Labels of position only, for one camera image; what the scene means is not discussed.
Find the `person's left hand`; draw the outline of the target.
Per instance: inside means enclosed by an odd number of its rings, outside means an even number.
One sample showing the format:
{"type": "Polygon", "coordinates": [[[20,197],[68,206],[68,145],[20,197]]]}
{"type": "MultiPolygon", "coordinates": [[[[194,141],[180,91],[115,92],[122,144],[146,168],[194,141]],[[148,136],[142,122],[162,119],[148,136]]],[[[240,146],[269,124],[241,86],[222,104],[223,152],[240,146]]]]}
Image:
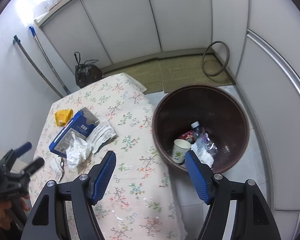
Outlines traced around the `person's left hand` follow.
{"type": "Polygon", "coordinates": [[[0,234],[20,233],[13,219],[7,214],[7,210],[12,207],[9,200],[0,202],[0,234]]]}

